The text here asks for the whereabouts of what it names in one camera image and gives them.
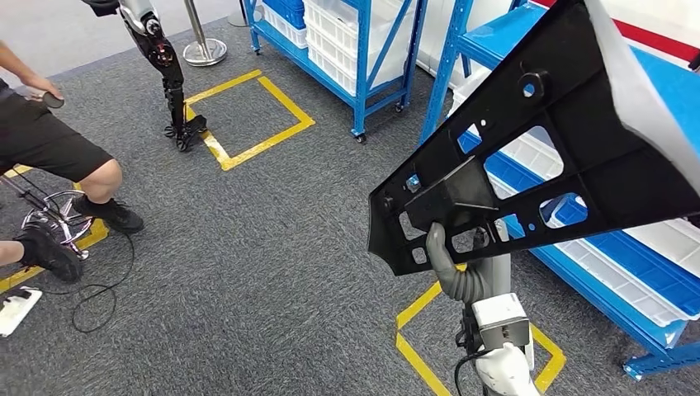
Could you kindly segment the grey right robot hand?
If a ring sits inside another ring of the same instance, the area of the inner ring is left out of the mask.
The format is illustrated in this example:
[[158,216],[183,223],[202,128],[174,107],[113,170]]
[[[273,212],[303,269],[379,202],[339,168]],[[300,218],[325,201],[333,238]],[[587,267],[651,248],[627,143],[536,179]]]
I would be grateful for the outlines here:
[[447,250],[446,232],[440,223],[431,224],[426,250],[442,292],[450,299],[471,305],[512,291],[509,253],[467,262],[466,269],[459,271]]

